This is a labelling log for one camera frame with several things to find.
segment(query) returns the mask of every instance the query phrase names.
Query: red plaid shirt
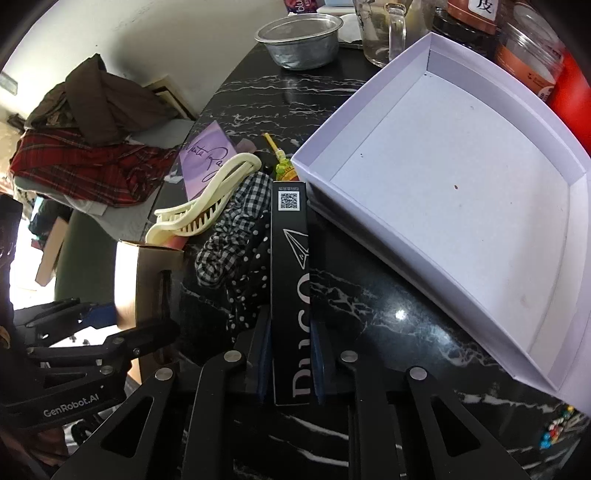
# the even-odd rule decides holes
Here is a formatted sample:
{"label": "red plaid shirt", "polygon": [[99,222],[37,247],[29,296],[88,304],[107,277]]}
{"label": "red plaid shirt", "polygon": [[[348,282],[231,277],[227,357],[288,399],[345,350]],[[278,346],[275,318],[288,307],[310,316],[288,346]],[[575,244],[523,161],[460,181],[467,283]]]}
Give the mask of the red plaid shirt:
{"label": "red plaid shirt", "polygon": [[176,154],[144,145],[91,147],[74,128],[29,130],[10,168],[69,197],[125,207],[150,196]]}

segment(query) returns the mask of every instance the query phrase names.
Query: white wall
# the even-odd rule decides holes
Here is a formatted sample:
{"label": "white wall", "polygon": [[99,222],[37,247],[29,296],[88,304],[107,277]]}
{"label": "white wall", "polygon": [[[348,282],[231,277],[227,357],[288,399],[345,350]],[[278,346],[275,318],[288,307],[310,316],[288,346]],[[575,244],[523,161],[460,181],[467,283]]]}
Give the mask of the white wall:
{"label": "white wall", "polygon": [[0,178],[6,176],[8,161],[14,155],[20,137],[18,130],[6,123],[9,115],[10,113],[0,106]]}
{"label": "white wall", "polygon": [[26,117],[81,61],[140,84],[169,75],[198,113],[254,46],[256,30],[285,16],[282,0],[59,0],[4,71],[18,95],[0,105]]}

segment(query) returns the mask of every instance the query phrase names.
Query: glass jar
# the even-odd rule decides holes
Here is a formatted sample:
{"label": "glass jar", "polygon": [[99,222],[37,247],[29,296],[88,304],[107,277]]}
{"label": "glass jar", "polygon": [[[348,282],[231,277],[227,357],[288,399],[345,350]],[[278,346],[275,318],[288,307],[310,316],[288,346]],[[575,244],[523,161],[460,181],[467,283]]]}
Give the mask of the glass jar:
{"label": "glass jar", "polygon": [[495,63],[547,101],[562,71],[563,56],[515,17],[501,29]]}

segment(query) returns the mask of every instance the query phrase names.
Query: pile of clothes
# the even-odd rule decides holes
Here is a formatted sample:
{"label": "pile of clothes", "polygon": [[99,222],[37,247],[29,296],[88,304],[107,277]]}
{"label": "pile of clothes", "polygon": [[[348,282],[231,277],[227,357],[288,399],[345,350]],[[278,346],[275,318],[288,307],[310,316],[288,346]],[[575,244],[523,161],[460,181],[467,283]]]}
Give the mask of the pile of clothes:
{"label": "pile of clothes", "polygon": [[161,184],[177,149],[126,139],[177,116],[150,90],[107,73],[95,54],[49,91],[28,117],[10,170],[16,178],[75,200],[137,205]]}

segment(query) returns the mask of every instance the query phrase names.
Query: paper plane logo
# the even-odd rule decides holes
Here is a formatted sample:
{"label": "paper plane logo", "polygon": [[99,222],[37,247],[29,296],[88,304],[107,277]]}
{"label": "paper plane logo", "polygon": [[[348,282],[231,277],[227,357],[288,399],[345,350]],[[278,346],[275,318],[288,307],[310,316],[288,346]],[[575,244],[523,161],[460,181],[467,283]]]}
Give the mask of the paper plane logo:
{"label": "paper plane logo", "polygon": [[304,233],[288,230],[287,228],[283,229],[283,233],[285,234],[285,238],[287,238],[287,241],[289,242],[295,257],[297,258],[301,269],[304,270],[306,267],[306,260],[308,260],[308,249],[303,247],[301,242],[304,241],[304,238],[307,239],[308,236]]}

